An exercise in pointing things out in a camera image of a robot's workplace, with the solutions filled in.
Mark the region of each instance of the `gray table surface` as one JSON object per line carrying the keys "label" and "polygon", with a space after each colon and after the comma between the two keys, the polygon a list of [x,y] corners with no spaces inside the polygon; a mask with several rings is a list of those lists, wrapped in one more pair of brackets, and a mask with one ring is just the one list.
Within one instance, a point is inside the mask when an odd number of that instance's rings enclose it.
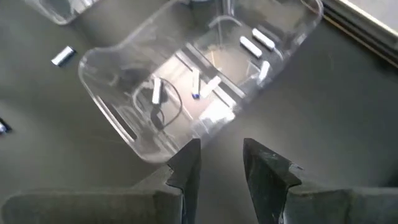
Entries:
{"label": "gray table surface", "polygon": [[[104,0],[60,27],[22,1],[0,1],[0,117],[15,130],[0,137],[0,202],[37,187],[130,186],[155,169],[105,120],[77,66],[85,51],[119,42],[160,2]],[[78,54],[53,66],[66,45]],[[398,186],[396,73],[323,21],[277,80],[203,149],[198,223],[256,223],[245,137],[325,182]]]}

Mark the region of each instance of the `gray workbench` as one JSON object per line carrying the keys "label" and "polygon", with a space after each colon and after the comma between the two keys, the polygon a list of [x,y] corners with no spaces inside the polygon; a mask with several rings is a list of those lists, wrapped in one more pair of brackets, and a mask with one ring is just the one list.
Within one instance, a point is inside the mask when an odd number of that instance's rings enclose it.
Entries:
{"label": "gray workbench", "polygon": [[[155,169],[105,120],[77,66],[85,51],[119,42],[158,7],[103,0],[60,27],[22,1],[0,1],[0,117],[14,128],[0,137],[0,201],[37,187],[130,186]],[[53,66],[66,45],[78,55]],[[322,22],[280,77],[203,150],[198,223],[256,222],[244,181],[245,137],[335,185],[398,186],[396,73]]]}

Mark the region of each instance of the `clear plastic bin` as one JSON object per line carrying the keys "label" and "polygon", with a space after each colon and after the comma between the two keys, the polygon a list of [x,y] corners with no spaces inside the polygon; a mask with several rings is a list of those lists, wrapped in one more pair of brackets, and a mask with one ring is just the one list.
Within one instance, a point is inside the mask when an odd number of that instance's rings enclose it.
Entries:
{"label": "clear plastic bin", "polygon": [[[170,1],[120,44],[92,49],[79,76],[115,130],[143,160],[163,162],[192,138],[206,144],[281,71],[319,23],[319,0]],[[252,38],[257,28],[275,43],[269,50]],[[240,43],[247,37],[262,50],[256,58]],[[271,65],[266,76],[261,64]],[[221,83],[199,100],[201,89]],[[153,79],[163,79],[160,106],[153,105]]]}
{"label": "clear plastic bin", "polygon": [[24,0],[27,4],[59,25],[74,20],[99,0]]}

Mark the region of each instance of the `transparent plastic container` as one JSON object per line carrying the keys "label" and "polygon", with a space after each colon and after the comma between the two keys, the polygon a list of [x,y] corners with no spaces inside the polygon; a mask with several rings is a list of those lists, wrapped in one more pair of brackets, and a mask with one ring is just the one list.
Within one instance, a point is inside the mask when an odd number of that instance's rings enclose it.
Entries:
{"label": "transparent plastic container", "polygon": [[[92,49],[79,76],[98,108],[139,157],[164,162],[192,138],[206,144],[275,78],[319,23],[319,0],[235,0],[186,4],[170,1],[120,44]],[[252,38],[257,28],[275,43],[269,50]],[[240,43],[247,37],[263,54]],[[271,65],[266,76],[261,64]],[[221,83],[199,100],[200,87]],[[153,79],[163,79],[160,106],[152,103]]]}
{"label": "transparent plastic container", "polygon": [[99,0],[24,0],[58,25],[74,20]]}

